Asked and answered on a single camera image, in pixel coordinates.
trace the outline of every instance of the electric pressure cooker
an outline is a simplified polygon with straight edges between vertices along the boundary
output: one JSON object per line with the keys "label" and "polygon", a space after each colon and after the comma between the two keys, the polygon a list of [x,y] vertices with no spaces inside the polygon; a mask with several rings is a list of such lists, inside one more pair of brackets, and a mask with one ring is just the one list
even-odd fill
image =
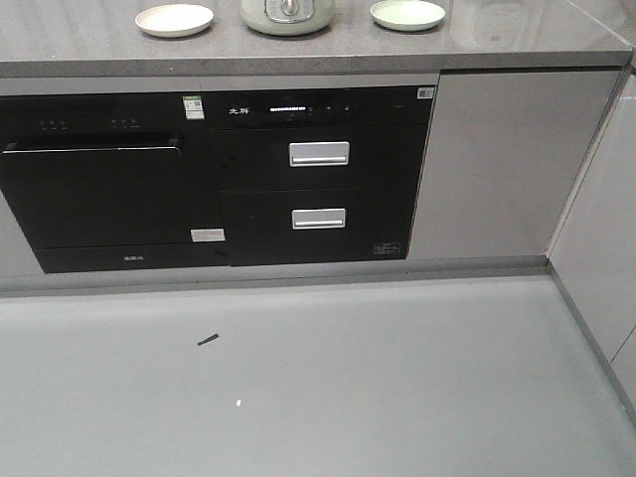
{"label": "electric pressure cooker", "polygon": [[303,35],[326,27],[335,0],[240,0],[243,21],[269,35]]}

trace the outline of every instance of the floor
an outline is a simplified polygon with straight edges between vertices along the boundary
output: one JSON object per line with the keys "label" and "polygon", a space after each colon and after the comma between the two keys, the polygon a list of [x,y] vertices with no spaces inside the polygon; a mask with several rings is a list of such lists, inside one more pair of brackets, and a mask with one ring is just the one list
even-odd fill
{"label": "floor", "polygon": [[0,475],[633,477],[636,433],[548,276],[4,298]]}

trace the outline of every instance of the sticker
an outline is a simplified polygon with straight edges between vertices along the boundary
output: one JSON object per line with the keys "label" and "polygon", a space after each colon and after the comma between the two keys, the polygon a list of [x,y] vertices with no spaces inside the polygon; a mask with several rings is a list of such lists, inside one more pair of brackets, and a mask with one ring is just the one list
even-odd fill
{"label": "sticker", "polygon": [[417,89],[417,99],[433,99],[435,97],[434,87],[419,87]]}
{"label": "sticker", "polygon": [[186,119],[206,118],[200,96],[183,96],[183,107],[186,110]]}
{"label": "sticker", "polygon": [[401,243],[399,241],[374,244],[374,255],[396,255],[400,251]]}
{"label": "sticker", "polygon": [[225,229],[193,229],[192,241],[226,241]]}

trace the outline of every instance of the countertop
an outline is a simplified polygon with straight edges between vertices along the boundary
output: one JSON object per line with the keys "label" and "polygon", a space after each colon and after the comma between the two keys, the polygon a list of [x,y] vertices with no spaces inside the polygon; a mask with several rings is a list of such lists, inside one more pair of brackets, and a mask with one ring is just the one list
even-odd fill
{"label": "countertop", "polygon": [[245,26],[235,0],[198,0],[214,10],[212,28],[166,40],[134,24],[166,0],[4,0],[0,78],[427,73],[623,66],[631,58],[629,42],[568,0],[437,0],[445,21],[419,33],[374,24],[376,0],[336,1],[326,29],[277,38]]}
{"label": "countertop", "polygon": [[568,3],[636,47],[636,0],[568,0]]}

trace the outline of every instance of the small dish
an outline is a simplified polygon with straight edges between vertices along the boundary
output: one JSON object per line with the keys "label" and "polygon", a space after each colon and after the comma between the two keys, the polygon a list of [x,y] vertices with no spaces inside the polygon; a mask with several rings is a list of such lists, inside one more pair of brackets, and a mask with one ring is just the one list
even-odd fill
{"label": "small dish", "polygon": [[180,38],[205,30],[213,18],[209,8],[177,3],[144,10],[135,17],[135,24],[154,37]]}
{"label": "small dish", "polygon": [[379,25],[401,32],[428,30],[441,23],[446,11],[422,0],[384,0],[371,7]]}

